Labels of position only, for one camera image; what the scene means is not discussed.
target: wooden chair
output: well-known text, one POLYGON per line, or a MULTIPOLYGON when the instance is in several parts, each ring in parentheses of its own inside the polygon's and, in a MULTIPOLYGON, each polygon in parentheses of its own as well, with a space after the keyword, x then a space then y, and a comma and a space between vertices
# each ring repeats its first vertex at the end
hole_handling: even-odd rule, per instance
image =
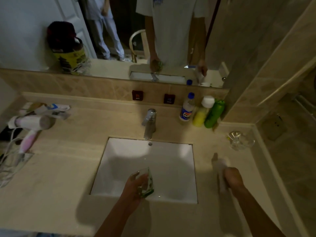
POLYGON ((149 57, 150 57, 150 53, 149 53, 149 47, 148 47, 148 42, 147 42, 147 36, 146 36, 146 30, 142 29, 142 30, 139 30, 139 31, 136 31, 135 33, 133 33, 130 37, 130 41, 129 41, 129 44, 130 44, 130 50, 132 52, 132 62, 134 63, 137 63, 137 54, 136 52, 134 51, 133 49, 133 44, 132 44, 132 40, 133 38, 140 34, 141 37, 142 37, 142 42, 143 42, 143 47, 144 47, 144 55, 145 55, 145 59, 147 60, 149 57))

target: faucet handle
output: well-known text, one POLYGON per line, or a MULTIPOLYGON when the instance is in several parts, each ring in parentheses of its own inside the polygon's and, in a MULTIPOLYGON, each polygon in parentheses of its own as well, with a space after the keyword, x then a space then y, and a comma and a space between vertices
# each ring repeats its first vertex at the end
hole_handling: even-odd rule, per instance
POLYGON ((142 122, 142 125, 145 126, 148 121, 150 121, 150 120, 151 120, 151 121, 155 120, 155 119, 156 119, 156 114, 157 114, 157 112, 156 112, 155 109, 153 109, 153 108, 149 109, 149 110, 147 111, 147 114, 146 114, 146 116, 145 116, 143 122, 142 122))

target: hand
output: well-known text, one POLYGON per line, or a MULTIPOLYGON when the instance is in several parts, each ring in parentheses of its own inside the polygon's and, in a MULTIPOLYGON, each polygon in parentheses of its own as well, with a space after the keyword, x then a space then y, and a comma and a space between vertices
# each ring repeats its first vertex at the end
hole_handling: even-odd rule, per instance
POLYGON ((227 167, 224 169, 224 178, 226 179, 229 187, 232 189, 233 195, 235 197, 237 191, 245 188, 239 170, 235 167, 227 167))
POLYGON ((102 9, 101 9, 101 15, 106 17, 108 12, 109 12, 109 7, 110 7, 110 4, 105 2, 102 9))
POLYGON ((157 54, 150 55, 150 69, 153 73, 160 71, 159 66, 160 59, 158 58, 157 54))
POLYGON ((139 172, 132 174, 123 189, 123 192, 118 200, 118 203, 126 207, 126 214, 131 215, 138 207, 141 196, 140 196, 140 187, 146 187, 148 184, 148 174, 143 174, 136 179, 136 176, 139 175, 139 172))
POLYGON ((207 66, 206 66, 206 62, 204 59, 200 59, 200 61, 198 62, 198 65, 197 65, 197 69, 199 72, 201 72, 203 74, 203 76, 206 76, 207 66))

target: yellow bottle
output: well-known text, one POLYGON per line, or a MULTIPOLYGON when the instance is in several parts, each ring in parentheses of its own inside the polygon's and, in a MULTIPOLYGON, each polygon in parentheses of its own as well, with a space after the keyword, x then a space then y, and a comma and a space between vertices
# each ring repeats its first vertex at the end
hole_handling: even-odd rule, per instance
POLYGON ((197 110, 192 124, 196 127, 201 127, 207 117, 210 108, 213 107, 215 99, 212 96, 204 96, 201 102, 202 106, 197 110))

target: green bottle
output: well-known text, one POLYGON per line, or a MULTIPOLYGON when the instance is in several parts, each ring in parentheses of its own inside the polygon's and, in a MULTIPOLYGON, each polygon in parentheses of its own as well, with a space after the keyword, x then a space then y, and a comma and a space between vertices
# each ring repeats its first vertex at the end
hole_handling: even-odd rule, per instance
POLYGON ((212 128, 213 125, 216 124, 217 119, 221 116, 225 109, 225 102, 223 100, 217 100, 212 107, 211 111, 207 115, 205 121, 204 121, 204 126, 206 128, 212 128))

